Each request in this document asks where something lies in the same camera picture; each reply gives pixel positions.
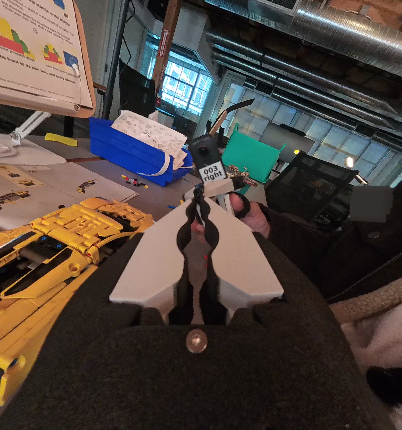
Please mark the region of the ceiling vent grille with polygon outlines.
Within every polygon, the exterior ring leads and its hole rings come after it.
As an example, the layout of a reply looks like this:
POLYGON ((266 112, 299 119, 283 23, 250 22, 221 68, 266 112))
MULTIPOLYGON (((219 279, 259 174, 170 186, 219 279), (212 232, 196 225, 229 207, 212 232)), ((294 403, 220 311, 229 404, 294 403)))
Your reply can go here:
POLYGON ((293 17, 300 3, 300 0, 248 0, 247 6, 250 11, 263 16, 275 13, 293 17))

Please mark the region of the blue plastic bin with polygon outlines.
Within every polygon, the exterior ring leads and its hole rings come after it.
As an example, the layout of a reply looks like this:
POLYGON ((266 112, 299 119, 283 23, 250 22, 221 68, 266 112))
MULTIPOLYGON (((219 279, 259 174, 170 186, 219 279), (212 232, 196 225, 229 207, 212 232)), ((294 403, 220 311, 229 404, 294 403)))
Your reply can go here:
POLYGON ((89 119, 90 151, 162 187, 187 175, 193 167, 190 153, 173 170, 173 157, 134 137, 112 128, 111 120, 89 119))

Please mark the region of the silver ventilation duct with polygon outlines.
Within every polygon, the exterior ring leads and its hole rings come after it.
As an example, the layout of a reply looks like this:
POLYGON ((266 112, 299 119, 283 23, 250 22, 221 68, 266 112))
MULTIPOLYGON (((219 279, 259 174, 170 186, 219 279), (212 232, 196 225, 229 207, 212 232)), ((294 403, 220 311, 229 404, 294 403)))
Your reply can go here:
POLYGON ((263 16, 250 11, 247 0, 205 3, 402 77, 402 31, 358 12, 327 6, 327 1, 301 1, 293 17, 263 16))

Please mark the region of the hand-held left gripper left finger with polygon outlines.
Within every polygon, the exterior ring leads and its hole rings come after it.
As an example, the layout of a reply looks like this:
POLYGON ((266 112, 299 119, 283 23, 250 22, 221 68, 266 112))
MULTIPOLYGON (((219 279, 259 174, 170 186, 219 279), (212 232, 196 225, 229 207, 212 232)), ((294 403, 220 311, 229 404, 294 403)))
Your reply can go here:
POLYGON ((172 210, 141 235, 109 296, 112 303, 155 308, 164 320, 188 296, 185 248, 191 241, 192 200, 172 210))

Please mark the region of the black mesh chair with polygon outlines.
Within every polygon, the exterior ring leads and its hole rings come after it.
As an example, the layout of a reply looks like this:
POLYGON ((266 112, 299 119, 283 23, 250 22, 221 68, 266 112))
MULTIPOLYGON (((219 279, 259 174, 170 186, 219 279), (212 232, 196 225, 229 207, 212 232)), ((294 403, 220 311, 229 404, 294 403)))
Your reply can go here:
POLYGON ((349 217, 358 174, 301 151, 265 189, 267 207, 335 230, 349 217))

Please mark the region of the paned window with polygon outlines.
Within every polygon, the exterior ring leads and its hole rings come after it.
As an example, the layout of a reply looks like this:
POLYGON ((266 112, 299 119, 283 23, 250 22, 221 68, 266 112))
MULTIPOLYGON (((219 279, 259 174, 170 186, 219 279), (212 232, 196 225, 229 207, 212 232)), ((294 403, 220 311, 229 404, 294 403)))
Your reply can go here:
POLYGON ((197 122, 215 83, 198 54, 172 44, 156 107, 197 122))

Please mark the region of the open instruction booklet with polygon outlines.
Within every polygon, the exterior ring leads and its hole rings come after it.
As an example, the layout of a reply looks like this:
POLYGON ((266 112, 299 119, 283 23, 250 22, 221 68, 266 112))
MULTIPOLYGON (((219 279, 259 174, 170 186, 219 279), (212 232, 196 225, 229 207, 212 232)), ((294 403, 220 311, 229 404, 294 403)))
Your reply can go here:
POLYGON ((0 164, 0 230, 29 224, 35 218, 102 197, 128 202, 136 190, 75 163, 51 166, 0 164))

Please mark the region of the black pole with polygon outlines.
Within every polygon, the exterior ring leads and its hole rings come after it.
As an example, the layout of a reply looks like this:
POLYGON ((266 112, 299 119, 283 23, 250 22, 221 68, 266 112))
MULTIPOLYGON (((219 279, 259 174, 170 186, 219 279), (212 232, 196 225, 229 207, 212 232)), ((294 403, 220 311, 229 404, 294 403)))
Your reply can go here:
POLYGON ((113 103, 113 91, 116 83, 117 68, 123 41, 124 29, 130 5, 129 0, 113 1, 109 40, 107 42, 106 64, 108 65, 107 85, 103 96, 101 118, 108 120, 113 103))

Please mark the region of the teal bag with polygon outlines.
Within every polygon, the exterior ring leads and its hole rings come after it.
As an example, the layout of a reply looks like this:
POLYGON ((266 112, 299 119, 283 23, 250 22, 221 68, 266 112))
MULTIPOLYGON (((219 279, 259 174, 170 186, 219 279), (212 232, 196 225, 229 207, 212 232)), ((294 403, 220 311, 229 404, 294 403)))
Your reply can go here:
POLYGON ((239 132, 237 123, 222 154, 222 161, 225 166, 234 165, 239 172, 247 172, 251 179, 265 184, 285 146, 283 144, 276 149, 257 141, 239 132))

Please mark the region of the patterned paper bag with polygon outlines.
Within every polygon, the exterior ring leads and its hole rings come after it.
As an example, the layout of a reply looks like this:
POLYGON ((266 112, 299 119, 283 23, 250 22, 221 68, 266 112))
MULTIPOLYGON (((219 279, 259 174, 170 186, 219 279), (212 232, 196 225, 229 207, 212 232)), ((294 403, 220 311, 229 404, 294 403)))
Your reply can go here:
POLYGON ((165 161, 158 172, 154 174, 141 173, 141 175, 163 175, 171 161, 173 161, 173 171, 184 168, 183 164, 187 153, 182 148, 187 141, 187 137, 172 128, 158 123, 157 111, 145 118, 129 110, 124 110, 112 123, 111 128, 164 153, 165 161))

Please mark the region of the yellow tape strip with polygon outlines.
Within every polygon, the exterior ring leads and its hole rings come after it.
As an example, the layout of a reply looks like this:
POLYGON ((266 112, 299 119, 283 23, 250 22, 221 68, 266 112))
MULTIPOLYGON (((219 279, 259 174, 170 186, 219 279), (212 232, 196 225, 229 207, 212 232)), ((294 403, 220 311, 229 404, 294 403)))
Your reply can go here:
POLYGON ((60 144, 64 144, 69 147, 78 147, 78 141, 74 138, 58 135, 55 133, 46 133, 44 140, 50 141, 50 142, 57 142, 60 144))

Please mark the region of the black monitor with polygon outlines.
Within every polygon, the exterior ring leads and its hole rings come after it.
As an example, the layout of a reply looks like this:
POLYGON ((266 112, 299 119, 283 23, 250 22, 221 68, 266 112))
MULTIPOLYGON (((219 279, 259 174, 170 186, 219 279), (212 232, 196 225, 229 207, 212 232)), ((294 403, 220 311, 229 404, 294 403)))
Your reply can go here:
POLYGON ((119 60, 120 111, 129 110, 145 118, 155 112, 155 83, 119 60))

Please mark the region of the yellow toy brick car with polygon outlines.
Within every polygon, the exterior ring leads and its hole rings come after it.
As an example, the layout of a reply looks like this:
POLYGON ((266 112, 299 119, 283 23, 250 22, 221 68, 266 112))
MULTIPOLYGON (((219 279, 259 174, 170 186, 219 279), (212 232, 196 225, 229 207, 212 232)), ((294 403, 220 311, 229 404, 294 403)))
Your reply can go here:
POLYGON ((94 197, 0 232, 0 406, 25 381, 78 288, 154 223, 126 202, 94 197))

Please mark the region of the scattered coloured brick pieces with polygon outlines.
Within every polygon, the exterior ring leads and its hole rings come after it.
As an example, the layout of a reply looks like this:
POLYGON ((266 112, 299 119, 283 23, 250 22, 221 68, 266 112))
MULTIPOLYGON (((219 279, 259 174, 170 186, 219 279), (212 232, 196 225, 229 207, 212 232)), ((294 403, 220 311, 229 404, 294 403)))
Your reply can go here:
POLYGON ((145 183, 140 182, 139 179, 137 178, 130 178, 126 175, 121 175, 121 178, 125 181, 125 183, 127 185, 132 185, 134 187, 144 187, 144 188, 149 188, 148 185, 146 185, 145 183))

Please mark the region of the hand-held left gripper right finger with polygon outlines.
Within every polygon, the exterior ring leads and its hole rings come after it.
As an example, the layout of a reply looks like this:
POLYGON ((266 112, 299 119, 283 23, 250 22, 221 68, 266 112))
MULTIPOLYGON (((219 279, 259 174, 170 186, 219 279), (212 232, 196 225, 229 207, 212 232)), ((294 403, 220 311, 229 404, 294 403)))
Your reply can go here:
POLYGON ((231 318, 236 310, 282 299, 284 289, 252 230, 204 198, 204 237, 210 250, 204 317, 231 318))

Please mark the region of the grey wall screen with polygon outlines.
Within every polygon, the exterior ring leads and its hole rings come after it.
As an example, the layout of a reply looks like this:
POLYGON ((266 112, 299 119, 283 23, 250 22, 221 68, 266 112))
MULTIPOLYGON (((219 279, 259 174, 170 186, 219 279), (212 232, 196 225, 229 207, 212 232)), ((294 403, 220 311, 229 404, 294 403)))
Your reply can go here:
POLYGON ((274 122, 269 122, 262 133, 260 142, 280 150, 279 158, 289 162, 299 152, 308 153, 315 141, 306 137, 300 131, 290 130, 290 127, 282 127, 274 122))

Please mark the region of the wooden post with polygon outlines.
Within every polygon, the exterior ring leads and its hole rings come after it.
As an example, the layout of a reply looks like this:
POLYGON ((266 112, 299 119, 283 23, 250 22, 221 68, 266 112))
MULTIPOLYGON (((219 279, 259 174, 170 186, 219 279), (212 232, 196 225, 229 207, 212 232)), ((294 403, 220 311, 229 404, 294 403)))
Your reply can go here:
POLYGON ((155 97, 161 89, 166 66, 168 63, 169 52, 175 34, 182 0, 170 0, 166 9, 163 22, 161 38, 158 45, 152 80, 155 83, 155 97))

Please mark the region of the ribbed metal pipes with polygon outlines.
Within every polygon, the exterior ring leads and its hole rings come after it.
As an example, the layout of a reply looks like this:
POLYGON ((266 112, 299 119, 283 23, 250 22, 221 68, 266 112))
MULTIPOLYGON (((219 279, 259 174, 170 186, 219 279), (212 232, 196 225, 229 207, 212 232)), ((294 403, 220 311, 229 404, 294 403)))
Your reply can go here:
POLYGON ((402 112, 370 89, 216 30, 207 32, 206 41, 214 62, 402 141, 402 112))

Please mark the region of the person's fleece-lined jacket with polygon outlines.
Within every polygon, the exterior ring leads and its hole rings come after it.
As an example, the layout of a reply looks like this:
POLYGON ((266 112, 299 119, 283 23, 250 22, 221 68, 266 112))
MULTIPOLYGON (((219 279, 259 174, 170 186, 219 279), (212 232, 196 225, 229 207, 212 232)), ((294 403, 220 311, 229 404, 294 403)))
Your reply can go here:
POLYGON ((402 429, 402 180, 384 223, 353 222, 353 263, 325 292, 366 381, 402 429))

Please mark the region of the small brick model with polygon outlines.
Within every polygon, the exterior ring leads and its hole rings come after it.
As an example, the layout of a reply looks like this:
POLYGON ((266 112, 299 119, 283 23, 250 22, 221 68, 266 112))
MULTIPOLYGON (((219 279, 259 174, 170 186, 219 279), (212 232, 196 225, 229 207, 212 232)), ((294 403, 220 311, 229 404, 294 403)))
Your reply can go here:
POLYGON ((239 168, 235 165, 227 166, 227 175, 228 177, 239 178, 237 181, 239 183, 244 183, 243 187, 248 185, 252 187, 257 187, 258 182, 250 178, 250 174, 247 171, 247 168, 244 167, 243 171, 240 171, 239 168))

